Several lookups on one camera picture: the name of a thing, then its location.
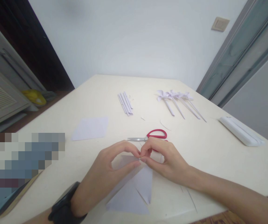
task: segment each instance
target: floor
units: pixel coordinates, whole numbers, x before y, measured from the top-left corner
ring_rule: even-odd
[[[27,111],[25,112],[27,116],[23,117],[21,120],[13,124],[12,126],[8,127],[6,130],[4,130],[4,133],[15,133],[25,125],[27,125],[29,122],[31,122],[33,119],[35,119],[37,116],[39,116],[41,113],[43,113],[45,110],[50,108],[52,105],[54,105],[56,102],[58,102],[60,99],[62,99],[64,96],[66,96],[69,92],[68,91],[57,91],[56,94],[58,95],[53,101],[48,102],[45,106],[42,106],[39,108],[38,111],[32,112]],[[237,216],[235,213],[231,211],[225,211],[223,213],[207,217],[205,219],[199,220],[197,222],[193,222],[192,224],[245,224],[245,222]]]
[[[239,216],[231,211],[226,211],[191,224],[246,224]]]
[[[39,107],[38,111],[26,111],[27,115],[23,117],[21,120],[17,121],[7,129],[3,131],[3,133],[15,133],[18,130],[20,130],[22,127],[27,125],[29,122],[31,122],[33,119],[35,119],[37,116],[39,116],[41,113],[43,113],[45,110],[50,108],[52,105],[54,105],[56,102],[58,102],[60,99],[62,99],[64,96],[70,93],[70,91],[56,91],[57,97],[51,101],[47,102],[46,105]]]

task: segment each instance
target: paper stick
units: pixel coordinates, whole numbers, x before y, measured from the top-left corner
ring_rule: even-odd
[[[124,102],[123,102],[123,100],[122,100],[122,95],[119,94],[118,97],[120,98],[120,100],[121,100],[121,102],[122,102],[122,105],[123,105],[124,108],[125,108],[126,114],[129,116],[129,113],[128,113],[127,109],[126,109],[126,106],[125,106],[125,104],[124,104]]]
[[[171,115],[174,116],[174,113],[173,113],[172,109],[170,108],[170,106],[169,106],[167,100],[166,100],[165,98],[163,98],[163,100],[164,100],[164,102],[166,103],[166,106],[168,107],[169,111],[171,112]]]
[[[127,104],[128,108],[130,110],[130,113],[132,113],[132,110],[131,110],[130,104],[129,104],[128,100],[127,100],[127,96],[126,96],[125,92],[123,92],[123,96],[124,96],[124,98],[126,100],[126,104]]]
[[[185,117],[184,117],[184,115],[183,115],[181,109],[178,107],[178,104],[176,103],[176,101],[174,100],[174,98],[173,98],[172,96],[171,96],[171,98],[172,98],[174,104],[177,106],[177,109],[179,110],[179,112],[181,113],[181,115],[183,116],[183,118],[185,119]]]
[[[129,98],[128,98],[127,94],[126,94],[126,91],[124,91],[124,93],[125,93],[125,95],[126,95],[126,98],[127,98],[127,101],[128,101],[128,103],[129,103],[130,107],[133,109],[132,104],[131,104],[131,101],[129,100]]]
[[[200,120],[200,117],[196,114],[196,113],[194,113],[194,111],[191,109],[191,107],[189,107],[189,105],[188,104],[186,104],[186,102],[182,99],[182,98],[179,98],[180,99],[180,101],[183,103],[183,104],[185,104],[185,106],[195,115],[195,117],[197,117],[197,119],[199,119]]]
[[[126,102],[126,99],[125,99],[124,95],[121,94],[121,93],[120,93],[120,95],[121,95],[121,97],[122,97],[122,102],[124,103],[124,106],[125,106],[125,108],[126,108],[128,114],[131,114],[131,112],[130,112],[130,110],[129,110],[129,107],[128,107],[128,104],[127,104],[127,102]]]
[[[193,105],[193,103],[191,102],[191,100],[188,98],[189,102],[191,103],[191,105],[194,107],[194,109],[197,111],[197,113],[201,116],[201,118],[206,122],[206,120],[203,118],[203,116],[200,114],[200,112],[196,109],[196,107]]]
[[[124,112],[125,112],[125,114],[126,114],[126,113],[127,113],[127,112],[126,112],[126,109],[125,109],[124,105],[122,104],[122,101],[121,101],[121,98],[120,98],[119,95],[118,95],[118,99],[119,99],[119,101],[121,102],[122,108],[123,108],[123,110],[124,110]]]

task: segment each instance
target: hand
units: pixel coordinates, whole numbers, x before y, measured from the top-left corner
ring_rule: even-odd
[[[152,149],[157,150],[164,156],[164,163],[158,163],[150,158]],[[142,162],[145,162],[150,168],[168,180],[188,187],[196,184],[195,168],[188,165],[171,142],[149,137],[141,147],[140,156]]]
[[[141,165],[139,161],[134,161],[119,170],[114,170],[111,162],[121,152],[130,152],[136,158],[140,157],[136,146],[126,140],[101,150],[71,199],[71,210],[76,217],[87,214],[127,174]]]

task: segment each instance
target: yellow bag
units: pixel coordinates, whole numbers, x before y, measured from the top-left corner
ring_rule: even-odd
[[[37,90],[25,90],[21,91],[32,103],[38,105],[45,105],[46,100],[43,95]]]

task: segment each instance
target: forearm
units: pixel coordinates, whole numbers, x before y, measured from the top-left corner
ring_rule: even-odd
[[[192,168],[192,187],[206,193],[246,223],[268,223],[268,198],[234,182]]]

